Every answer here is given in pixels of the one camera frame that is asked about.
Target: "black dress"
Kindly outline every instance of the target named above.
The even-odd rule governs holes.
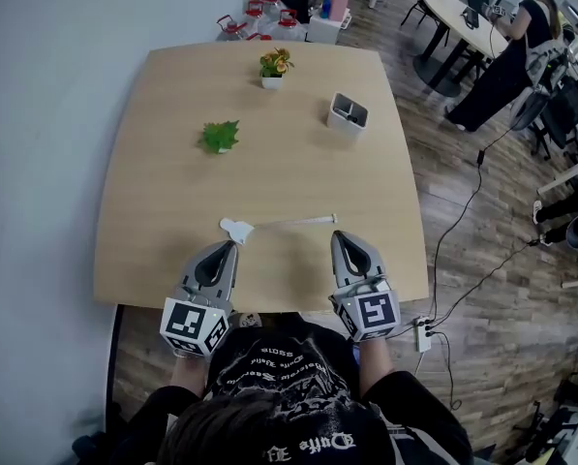
[[[549,21],[540,6],[533,0],[524,0],[519,7],[523,7],[532,17],[526,32],[530,48],[551,40]],[[530,86],[525,72],[525,45],[525,36],[520,40],[511,40],[447,118],[454,124],[465,126],[468,131],[476,131]]]

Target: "wooden table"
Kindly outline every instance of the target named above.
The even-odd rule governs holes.
[[[413,59],[413,67],[420,78],[435,91],[447,97],[456,97],[461,93],[461,80],[472,67],[475,67],[485,56],[489,58],[500,56],[508,46],[508,42],[502,33],[482,15],[478,15],[479,26],[470,29],[462,16],[467,4],[460,0],[424,0],[424,2],[438,17],[440,24],[431,43],[421,55]],[[461,40],[442,63],[433,58],[432,54],[448,29],[458,33]],[[451,67],[468,46],[475,50],[472,58],[455,77],[449,77]]]
[[[259,57],[295,69],[262,89]],[[334,92],[370,110],[348,141],[325,125]],[[226,154],[197,146],[207,122],[239,120]],[[401,300],[428,296],[422,224],[403,127],[376,52],[306,43],[179,46],[149,53],[121,122],[104,189],[95,297],[162,308],[223,217],[261,224],[336,213],[376,246]],[[329,310],[332,225],[256,230],[239,247],[242,312]]]

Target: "black pants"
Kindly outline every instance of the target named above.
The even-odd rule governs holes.
[[[523,59],[505,51],[475,82],[463,102],[449,113],[448,119],[468,131],[476,131],[530,85]]]
[[[544,222],[549,219],[562,217],[569,213],[578,213],[578,191],[573,193],[568,198],[565,198],[555,203],[545,206],[536,212],[536,221]],[[548,231],[544,239],[547,243],[559,243],[566,239],[566,229],[571,221],[559,226],[558,228]]]

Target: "white pot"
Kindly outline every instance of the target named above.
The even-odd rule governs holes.
[[[262,81],[262,87],[265,89],[279,89],[282,86],[282,78],[280,77],[260,77]]]

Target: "sneaker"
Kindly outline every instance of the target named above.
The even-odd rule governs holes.
[[[533,222],[538,225],[538,220],[536,219],[536,214],[538,213],[538,210],[542,210],[542,201],[540,200],[536,200],[533,203],[533,216],[532,216],[532,220]]]
[[[445,118],[447,120],[450,120],[448,117],[450,115],[450,113],[453,111],[453,108],[450,105],[446,105],[443,107],[443,111],[445,112]],[[467,131],[466,127],[463,124],[454,124],[456,126],[456,129],[458,129],[459,131]]]
[[[541,234],[540,235],[540,244],[543,244],[545,246],[551,246],[553,243],[552,242],[547,242],[547,234]]]
[[[239,327],[262,327],[262,320],[259,314],[241,314],[239,317]]]

